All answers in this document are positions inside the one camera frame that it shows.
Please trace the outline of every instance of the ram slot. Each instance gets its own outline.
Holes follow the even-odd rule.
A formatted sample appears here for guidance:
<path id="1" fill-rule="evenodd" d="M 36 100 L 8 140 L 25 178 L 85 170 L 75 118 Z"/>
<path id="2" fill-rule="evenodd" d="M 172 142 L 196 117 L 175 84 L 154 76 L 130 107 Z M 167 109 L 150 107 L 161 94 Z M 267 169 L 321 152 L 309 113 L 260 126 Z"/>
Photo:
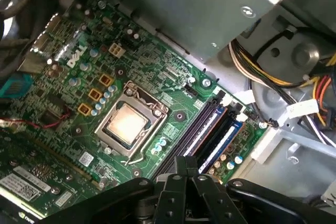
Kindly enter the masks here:
<path id="1" fill-rule="evenodd" d="M 219 159 L 219 156 L 224 152 L 226 147 L 231 143 L 231 141 L 236 137 L 239 133 L 240 129 L 243 127 L 243 122 L 235 122 L 229 130 L 226 132 L 224 137 L 220 140 L 220 142 L 216 145 L 214 150 L 209 154 L 207 159 L 202 163 L 200 168 L 198 169 L 199 173 L 207 172 L 211 166 Z"/>
<path id="2" fill-rule="evenodd" d="M 172 148 L 172 150 L 167 155 L 165 162 L 155 171 L 151 179 L 156 179 L 160 174 L 166 173 L 173 169 L 174 157 L 183 155 L 184 150 L 192 143 L 195 139 L 197 133 L 200 129 L 204 127 L 204 124 L 208 121 L 209 117 L 217 110 L 220 106 L 220 102 L 223 99 L 225 92 L 220 91 L 216 97 L 208 100 L 203 108 L 198 113 L 196 119 L 189 125 L 189 127 L 184 131 L 182 137 L 179 139 L 178 143 Z"/>

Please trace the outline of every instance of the green circuit board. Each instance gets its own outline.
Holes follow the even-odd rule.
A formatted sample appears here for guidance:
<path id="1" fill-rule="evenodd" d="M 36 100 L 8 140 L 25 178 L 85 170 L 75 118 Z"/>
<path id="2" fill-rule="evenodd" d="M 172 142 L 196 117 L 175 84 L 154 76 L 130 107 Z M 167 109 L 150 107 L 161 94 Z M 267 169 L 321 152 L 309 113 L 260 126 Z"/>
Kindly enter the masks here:
<path id="1" fill-rule="evenodd" d="M 60 189 L 58 194 L 52 194 L 51 189 L 46 192 L 37 188 L 40 193 L 32 199 L 21 197 L 40 216 L 50 215 L 132 178 L 151 178 L 203 104 L 219 89 L 224 90 L 114 7 L 107 4 L 99 8 L 99 1 L 90 0 L 85 9 L 74 6 L 63 17 L 59 15 L 51 20 L 29 54 L 55 61 L 33 75 L 34 84 L 25 97 L 14 100 L 7 111 L 1 112 L 2 117 L 24 119 L 42 126 L 12 123 L 6 131 L 11 132 L 13 141 L 2 139 L 1 149 L 6 146 L 10 149 L 0 158 L 0 178 L 13 173 L 15 168 L 8 162 L 15 159 L 16 166 L 51 188 Z M 205 79 L 211 81 L 209 87 L 204 86 Z M 140 95 L 150 96 L 167 108 L 166 117 L 160 118 L 160 127 L 155 128 L 143 152 L 139 148 L 131 158 L 103 145 L 96 133 L 125 94 L 129 81 L 139 87 Z M 191 90 L 185 88 L 188 81 Z M 139 116 L 136 120 L 149 124 Z M 242 158 L 248 155 L 265 131 L 258 127 L 258 122 L 250 119 L 246 122 L 231 144 L 233 150 L 227 152 L 228 159 L 234 154 Z M 46 155 L 31 156 L 31 150 Z M 46 171 L 48 176 L 34 173 L 44 164 L 52 167 L 50 174 Z M 223 165 L 215 175 L 226 182 L 234 171 L 226 170 Z M 68 174 L 73 180 L 66 181 Z M 99 187 L 102 178 L 108 181 L 103 188 Z M 36 183 L 27 182 L 36 187 Z M 71 197 L 61 206 L 56 204 L 66 191 Z"/>

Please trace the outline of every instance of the motherboard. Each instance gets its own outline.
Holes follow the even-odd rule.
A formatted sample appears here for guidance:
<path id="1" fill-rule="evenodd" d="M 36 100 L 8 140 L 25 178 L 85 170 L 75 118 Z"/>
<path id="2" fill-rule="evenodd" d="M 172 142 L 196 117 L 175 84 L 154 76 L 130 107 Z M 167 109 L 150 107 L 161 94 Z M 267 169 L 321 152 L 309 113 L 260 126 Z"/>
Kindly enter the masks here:
<path id="1" fill-rule="evenodd" d="M 0 192 L 38 218 L 155 179 L 176 155 L 226 182 L 267 128 L 104 0 L 55 14 L 20 69 L 33 84 L 0 112 Z"/>

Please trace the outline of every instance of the white label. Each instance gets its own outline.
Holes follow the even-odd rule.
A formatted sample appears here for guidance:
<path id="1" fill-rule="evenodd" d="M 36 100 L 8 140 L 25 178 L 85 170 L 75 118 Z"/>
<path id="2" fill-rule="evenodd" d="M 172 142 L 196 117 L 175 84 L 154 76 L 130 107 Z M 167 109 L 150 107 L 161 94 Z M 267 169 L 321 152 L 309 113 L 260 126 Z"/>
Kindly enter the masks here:
<path id="1" fill-rule="evenodd" d="M 84 54 L 87 47 L 83 47 L 81 45 L 78 46 L 78 49 L 76 49 L 75 53 L 71 55 L 71 59 L 68 60 L 67 65 L 71 68 L 74 68 L 76 65 L 76 61 L 79 60 L 79 58 Z"/>
<path id="2" fill-rule="evenodd" d="M 42 180 L 35 177 L 30 172 L 24 170 L 21 166 L 17 166 L 13 169 L 16 173 L 23 176 L 28 181 L 32 182 L 35 186 L 41 188 L 43 191 L 47 192 L 51 189 L 50 186 L 48 186 L 46 183 L 44 183 Z"/>
<path id="3" fill-rule="evenodd" d="M 256 99 L 254 98 L 253 95 L 253 91 L 251 89 L 235 93 L 233 96 L 245 105 L 249 105 L 250 103 L 256 102 Z"/>
<path id="4" fill-rule="evenodd" d="M 287 113 L 290 119 L 318 112 L 319 106 L 316 99 L 310 99 L 287 106 Z"/>
<path id="5" fill-rule="evenodd" d="M 0 180 L 0 184 L 13 191 L 26 201 L 31 201 L 40 191 L 15 174 L 11 173 Z"/>
<path id="6" fill-rule="evenodd" d="M 55 205 L 58 207 L 62 207 L 70 198 L 72 197 L 72 193 L 69 191 L 65 191 L 58 200 L 55 201 Z"/>
<path id="7" fill-rule="evenodd" d="M 92 160 L 93 160 L 93 156 L 88 152 L 84 152 L 78 161 L 83 166 L 88 167 L 91 164 Z"/>

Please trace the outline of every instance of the wire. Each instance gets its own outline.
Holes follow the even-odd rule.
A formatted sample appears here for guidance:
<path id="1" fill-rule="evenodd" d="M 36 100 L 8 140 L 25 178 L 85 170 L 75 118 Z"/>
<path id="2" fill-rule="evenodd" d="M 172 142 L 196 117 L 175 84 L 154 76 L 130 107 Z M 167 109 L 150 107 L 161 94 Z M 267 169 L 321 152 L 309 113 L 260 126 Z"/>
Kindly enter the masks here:
<path id="1" fill-rule="evenodd" d="M 320 96 L 320 108 L 321 110 L 323 110 L 324 112 L 328 112 L 328 110 L 326 110 L 324 107 L 323 107 L 323 97 L 324 97 L 324 93 L 326 92 L 326 89 L 327 87 L 330 85 L 331 83 L 331 78 L 329 78 L 327 80 L 327 82 L 325 83 L 325 85 L 323 86 L 322 88 L 322 91 L 321 91 L 321 96 Z"/>

